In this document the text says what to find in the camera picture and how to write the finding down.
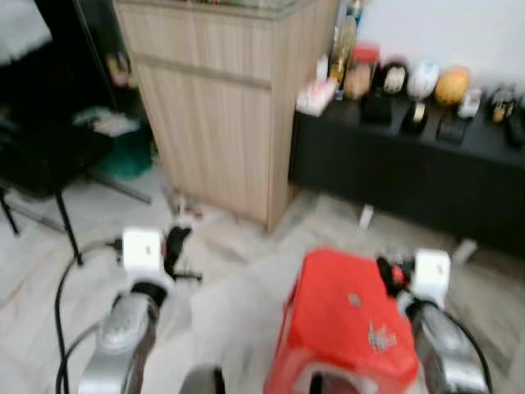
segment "tiled floor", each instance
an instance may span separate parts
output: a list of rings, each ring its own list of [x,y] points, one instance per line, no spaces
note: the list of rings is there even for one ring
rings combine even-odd
[[[154,169],[130,183],[153,197],[143,205],[95,184],[73,185],[66,205],[80,243],[118,234],[126,225],[169,228],[171,211]],[[53,203],[32,209],[58,219]],[[188,239],[182,263],[203,272],[202,287],[180,284],[163,307],[157,345],[148,359],[144,393],[177,393],[196,364],[220,363],[229,394],[261,393],[281,324],[281,305],[304,254],[320,246],[374,255],[381,250],[431,247],[451,250],[454,238],[377,214],[358,228],[358,207],[303,192],[280,226],[266,236],[258,224],[205,207],[204,220]],[[15,239],[0,218],[0,392],[54,392],[58,352],[53,293],[71,254],[64,236],[16,215]],[[71,341],[110,308],[126,279],[109,252],[93,253],[66,285],[63,316]],[[450,311],[478,338],[491,363],[496,392],[525,392],[525,265],[482,250],[454,267]],[[75,385],[93,347],[87,341],[71,360]]]

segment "red stool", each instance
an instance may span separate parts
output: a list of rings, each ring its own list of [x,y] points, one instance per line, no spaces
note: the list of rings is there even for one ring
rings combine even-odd
[[[360,394],[397,394],[418,368],[410,323],[386,296],[375,261],[329,250],[306,256],[264,393],[308,393],[315,373],[329,373]]]

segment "black cabinet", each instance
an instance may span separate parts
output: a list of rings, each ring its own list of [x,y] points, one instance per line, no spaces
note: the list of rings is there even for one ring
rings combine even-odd
[[[525,153],[482,113],[462,144],[437,140],[444,109],[427,107],[427,127],[415,136],[399,131],[409,108],[401,98],[388,127],[361,123],[358,105],[345,101],[320,117],[297,112],[290,181],[525,255]]]

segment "white wall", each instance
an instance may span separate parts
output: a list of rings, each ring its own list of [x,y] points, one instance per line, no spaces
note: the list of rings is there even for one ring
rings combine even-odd
[[[358,37],[377,41],[383,59],[430,58],[525,86],[525,0],[371,0]]]

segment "wooden cabinet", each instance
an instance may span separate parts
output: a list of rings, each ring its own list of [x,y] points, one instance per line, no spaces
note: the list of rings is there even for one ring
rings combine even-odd
[[[288,186],[295,96],[331,43],[337,0],[281,10],[116,1],[173,186],[273,228]]]

